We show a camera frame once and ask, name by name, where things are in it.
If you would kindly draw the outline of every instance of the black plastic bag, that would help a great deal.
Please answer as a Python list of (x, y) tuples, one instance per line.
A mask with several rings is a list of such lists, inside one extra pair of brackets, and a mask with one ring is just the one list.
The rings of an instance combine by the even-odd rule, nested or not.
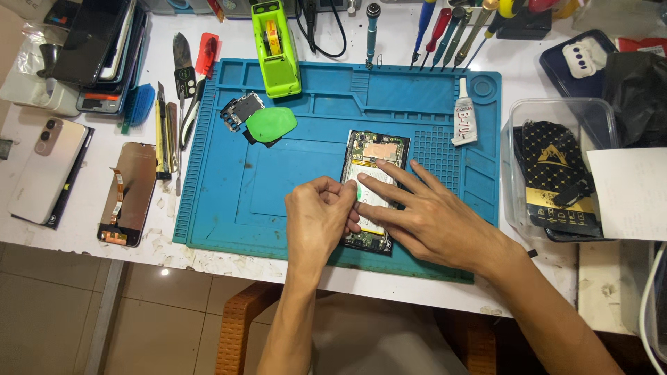
[(667, 60), (649, 52), (607, 56), (602, 99), (613, 108), (621, 147), (667, 146)]

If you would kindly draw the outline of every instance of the black and gold package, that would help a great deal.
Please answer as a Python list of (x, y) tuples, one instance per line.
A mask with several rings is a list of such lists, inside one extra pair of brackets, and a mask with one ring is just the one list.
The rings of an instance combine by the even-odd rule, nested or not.
[[(515, 129), (514, 142), (526, 180), (526, 206), (532, 224), (601, 236), (590, 196), (593, 180), (572, 132), (549, 121), (527, 121), (521, 132)], [(560, 201), (566, 195), (574, 198), (564, 204)]]

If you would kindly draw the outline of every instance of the white smartphone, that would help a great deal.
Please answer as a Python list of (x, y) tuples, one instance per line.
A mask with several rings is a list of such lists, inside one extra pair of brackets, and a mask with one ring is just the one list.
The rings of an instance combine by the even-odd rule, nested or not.
[(50, 118), (42, 129), (9, 200), (9, 213), (36, 224), (49, 220), (88, 129)]
[(132, 17), (134, 17), (134, 9), (136, 5), (137, 0), (130, 1), (129, 7), (127, 8), (127, 13), (123, 19), (123, 25), (121, 25), (121, 31), (118, 34), (118, 40), (114, 46), (115, 55), (113, 56), (113, 60), (111, 60), (111, 66), (102, 67), (102, 70), (99, 72), (99, 80), (109, 81), (116, 76), (116, 72), (118, 71), (118, 66), (123, 55), (123, 49), (125, 48), (125, 39), (127, 39), (129, 34), (129, 24), (131, 23), (130, 21), (132, 21)]

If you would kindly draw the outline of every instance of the blue silicone repair mat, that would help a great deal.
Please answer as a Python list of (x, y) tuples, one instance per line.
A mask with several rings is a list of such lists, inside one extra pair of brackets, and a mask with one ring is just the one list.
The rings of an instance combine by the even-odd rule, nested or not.
[[(351, 129), (409, 137), (417, 159), (486, 221), (498, 225), (500, 74), (408, 71), (383, 66), (301, 62), (302, 93), (269, 99), (257, 60), (222, 59), (197, 120), (173, 240), (193, 248), (287, 259), (284, 196), (321, 175), (338, 180)], [(479, 140), (451, 142), (458, 78), (468, 80)], [(289, 107), (297, 127), (273, 147), (248, 144), (220, 118), (233, 98), (255, 91), (266, 107)], [(329, 265), (473, 283), (469, 272), (415, 259), (336, 249)]]

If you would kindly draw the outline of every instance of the red screwdriver handle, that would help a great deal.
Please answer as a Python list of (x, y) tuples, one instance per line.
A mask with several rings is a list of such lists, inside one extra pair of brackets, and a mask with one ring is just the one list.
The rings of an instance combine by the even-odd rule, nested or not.
[(433, 35), (431, 36), (431, 41), (426, 45), (427, 52), (434, 52), (436, 50), (438, 39), (445, 33), (445, 28), (447, 24), (452, 19), (452, 10), (451, 9), (442, 9), (438, 15), (438, 20), (436, 25), (433, 26)]

